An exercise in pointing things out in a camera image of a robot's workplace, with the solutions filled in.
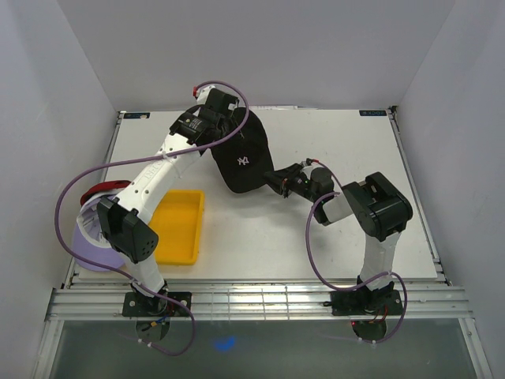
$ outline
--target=white table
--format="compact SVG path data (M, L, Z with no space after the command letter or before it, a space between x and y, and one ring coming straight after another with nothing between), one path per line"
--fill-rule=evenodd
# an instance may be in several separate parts
M436 278L409 179L388 117L358 111L255 110L267 131L276 169L307 157L327 164L343 184L381 171L409 199L414 213L398 242L394 271L408 280ZM152 112L123 119L111 161L153 155L180 112ZM141 165L114 167L107 180L133 179ZM190 167L175 188L205 192L200 254L193 266L160 266L172 280L314 280L305 250L310 203L283 199L266 186L237 195L226 187L210 152ZM329 227L312 223L312 250L328 279L355 279L365 234L354 217ZM80 280L111 280L115 273L80 270Z

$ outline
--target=white enclosure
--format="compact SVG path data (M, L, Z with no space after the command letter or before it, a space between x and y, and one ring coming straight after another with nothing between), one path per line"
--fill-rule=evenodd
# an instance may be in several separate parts
M465 286L495 377L505 329L502 0L2 0L0 377L29 377L69 258L54 204L103 162L116 111L181 110L229 81L252 104L398 107L447 277ZM63 210L69 239L80 182Z

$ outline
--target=yellow tray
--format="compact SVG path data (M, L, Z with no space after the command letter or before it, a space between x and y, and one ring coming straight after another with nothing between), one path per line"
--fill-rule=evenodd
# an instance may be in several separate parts
M193 265L198 258L205 194L197 190L169 191L149 226L159 236L155 259L161 265Z

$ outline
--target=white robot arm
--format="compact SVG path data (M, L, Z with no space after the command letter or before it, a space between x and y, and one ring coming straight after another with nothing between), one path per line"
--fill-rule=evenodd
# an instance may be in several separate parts
M324 203L322 208L329 223L335 223L353 214L344 193ZM391 272L400 235L402 232L396 231L380 241L376 236L365 234L365 259L359 275L361 281L365 282L380 272ZM391 275L385 275L368 283L366 287L374 291L386 287L391 281Z
M214 86L201 89L196 97L197 104L205 104L209 100L214 107L205 108L205 117L201 112L194 114L200 109L198 105L183 113L170 127L156 155L165 156L169 152L202 146L222 137L219 123L230 120L238 98ZM166 192L202 154L195 151L153 161L114 199L104 197L97 206L103 235L121 254L130 274L153 292L166 291L166 282L155 262L158 235L148 224ZM163 311L166 304L157 297L136 283L133 283L133 289L142 300L141 306L150 314Z

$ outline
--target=metal bracket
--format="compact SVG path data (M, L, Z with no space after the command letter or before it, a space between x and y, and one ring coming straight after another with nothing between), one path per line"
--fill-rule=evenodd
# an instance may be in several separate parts
M166 296L172 298L173 300L181 302L189 309L191 309L191 297L192 297L191 292L167 292ZM125 295L122 315L124 317L153 317L151 313L149 313L147 310L145 310L145 308L143 308L138 304L134 292L128 292ZM169 302L166 305L166 312L161 313L158 316L187 317L188 314L180 306L176 306L175 304Z
M330 293L330 301L324 302L324 306L331 307L333 316L355 316L370 314L364 308L361 302L357 299L357 292L341 292L332 291ZM393 290L387 297L383 298L382 309L387 307L387 314L390 316L399 316L403 312L402 300L400 293Z

